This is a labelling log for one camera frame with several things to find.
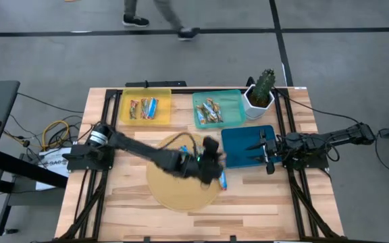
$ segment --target round wooden board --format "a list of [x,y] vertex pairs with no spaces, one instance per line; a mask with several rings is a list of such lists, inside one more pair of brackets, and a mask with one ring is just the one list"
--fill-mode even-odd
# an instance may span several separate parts
[[[159,146],[167,144],[178,134],[174,134],[162,140]],[[197,146],[202,146],[203,137],[192,134]],[[168,146],[168,149],[179,149],[186,145],[187,149],[193,153],[193,142],[182,135]],[[222,190],[217,180],[209,186],[202,185],[196,178],[175,178],[158,168],[154,163],[147,164],[147,181],[149,189],[155,199],[163,206],[182,212],[199,210],[209,205]]]

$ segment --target wooden tabletop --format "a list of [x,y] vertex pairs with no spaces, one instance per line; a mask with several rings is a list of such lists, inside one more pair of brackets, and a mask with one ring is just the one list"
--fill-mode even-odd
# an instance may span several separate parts
[[[101,119],[105,90],[90,89],[80,134]],[[295,101],[311,105],[307,89],[289,88],[289,94]],[[281,104],[286,131],[289,132],[286,108],[283,101]],[[298,132],[317,132],[312,110],[296,103],[292,103],[292,110]],[[246,121],[244,126],[266,124],[272,125],[276,133],[280,132],[274,105],[262,118]],[[172,95],[171,124],[168,126],[125,126],[118,121],[117,130],[153,146],[169,135],[183,131],[209,135],[221,141],[220,129],[196,129],[191,94]],[[229,169],[226,171],[227,191],[221,192],[211,205],[199,211],[179,213],[154,199],[145,176],[147,163],[123,151],[116,153],[107,181],[99,241],[143,240],[144,236],[169,241],[229,240],[231,235],[238,240],[298,240],[288,175],[281,166],[276,166],[272,175],[266,174],[265,166]],[[306,169],[306,173],[313,206],[337,234],[343,234],[330,179],[318,169]],[[73,223],[83,174],[83,171],[70,174],[55,237],[65,233]],[[303,205],[301,209],[305,231],[310,236],[307,212]],[[94,212],[95,209],[90,214],[86,236],[91,236]]]

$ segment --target potted cactus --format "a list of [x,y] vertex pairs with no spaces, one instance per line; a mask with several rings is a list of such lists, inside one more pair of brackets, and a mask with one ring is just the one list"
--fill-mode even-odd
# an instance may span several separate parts
[[262,72],[256,84],[250,85],[244,93],[242,102],[247,119],[260,118],[274,102],[271,89],[276,83],[274,71],[271,69]]

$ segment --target gray pants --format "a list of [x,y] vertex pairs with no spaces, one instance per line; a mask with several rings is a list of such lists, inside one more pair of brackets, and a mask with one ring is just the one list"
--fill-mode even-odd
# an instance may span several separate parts
[[[124,14],[127,16],[136,15],[136,4],[138,0],[125,0]],[[172,28],[181,29],[181,21],[172,9],[171,0],[154,0],[155,7],[160,11],[161,15],[172,25]]]

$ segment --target cactus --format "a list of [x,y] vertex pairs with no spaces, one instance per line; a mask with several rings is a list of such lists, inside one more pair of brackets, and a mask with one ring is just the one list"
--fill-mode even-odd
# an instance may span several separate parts
[[256,107],[267,107],[269,103],[269,92],[274,87],[275,82],[274,70],[268,69],[263,71],[250,94],[250,104]]

